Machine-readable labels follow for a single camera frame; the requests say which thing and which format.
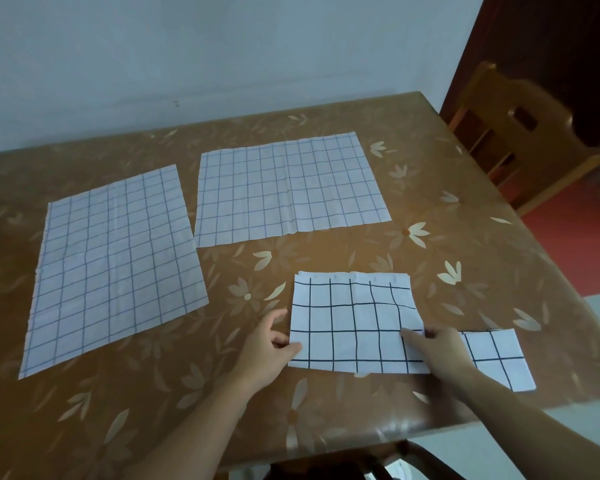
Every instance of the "table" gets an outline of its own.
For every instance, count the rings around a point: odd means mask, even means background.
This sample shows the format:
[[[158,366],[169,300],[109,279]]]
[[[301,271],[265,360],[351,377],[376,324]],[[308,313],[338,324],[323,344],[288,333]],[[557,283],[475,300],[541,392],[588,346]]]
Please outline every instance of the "table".
[[[193,223],[201,153],[349,131],[391,222],[200,249],[208,306],[16,379],[49,201],[176,164]],[[437,277],[445,261],[462,263],[455,285]],[[1,153],[0,478],[119,476],[231,370],[258,317],[291,303],[299,270],[409,273],[425,323],[517,330],[537,384],[525,400],[600,399],[597,318],[426,99],[408,93]],[[222,465],[472,420],[448,401],[430,376],[287,368],[251,400]]]

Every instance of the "person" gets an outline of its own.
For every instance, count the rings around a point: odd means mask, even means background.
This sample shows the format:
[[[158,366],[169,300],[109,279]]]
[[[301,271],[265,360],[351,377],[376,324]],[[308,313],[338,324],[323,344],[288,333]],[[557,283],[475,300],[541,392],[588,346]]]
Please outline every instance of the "person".
[[[250,398],[302,350],[300,343],[290,344],[288,336],[271,329],[286,313],[274,310],[264,316],[226,380],[129,471],[128,480],[213,478]],[[483,375],[457,330],[432,326],[425,336],[406,329],[401,334],[448,391],[478,416],[527,480],[600,479],[600,446]]]

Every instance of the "forearm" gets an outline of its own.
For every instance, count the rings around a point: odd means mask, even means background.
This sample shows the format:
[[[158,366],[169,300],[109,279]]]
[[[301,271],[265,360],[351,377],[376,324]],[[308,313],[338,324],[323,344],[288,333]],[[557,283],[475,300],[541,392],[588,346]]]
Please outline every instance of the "forearm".
[[[527,480],[600,478],[600,446],[477,369],[454,388]]]
[[[251,392],[228,378],[137,464],[128,480],[213,478]]]

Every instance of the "hand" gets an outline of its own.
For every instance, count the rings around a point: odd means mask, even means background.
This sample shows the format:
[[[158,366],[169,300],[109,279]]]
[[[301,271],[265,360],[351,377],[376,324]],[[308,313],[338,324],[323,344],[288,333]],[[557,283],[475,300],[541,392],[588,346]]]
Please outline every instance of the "hand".
[[[400,334],[408,345],[422,354],[431,373],[453,389],[457,389],[467,379],[467,374],[478,370],[455,328],[426,327],[424,337],[403,328]]]
[[[302,350],[300,342],[290,344],[288,336],[271,329],[273,322],[286,314],[286,310],[273,310],[264,316],[247,337],[230,373],[235,380],[245,384],[250,395],[271,384]]]

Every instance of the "chair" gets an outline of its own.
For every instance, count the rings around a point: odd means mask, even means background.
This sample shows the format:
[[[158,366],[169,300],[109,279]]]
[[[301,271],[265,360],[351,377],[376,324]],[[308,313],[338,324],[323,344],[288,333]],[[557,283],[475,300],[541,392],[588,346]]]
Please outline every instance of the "chair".
[[[417,468],[430,480],[464,480],[464,477],[442,460],[408,440],[274,463],[265,480],[363,480],[364,474],[369,472],[377,480],[391,480],[384,465],[399,458]]]
[[[571,122],[542,88],[482,62],[449,128],[522,216],[600,165],[600,153],[576,137]]]

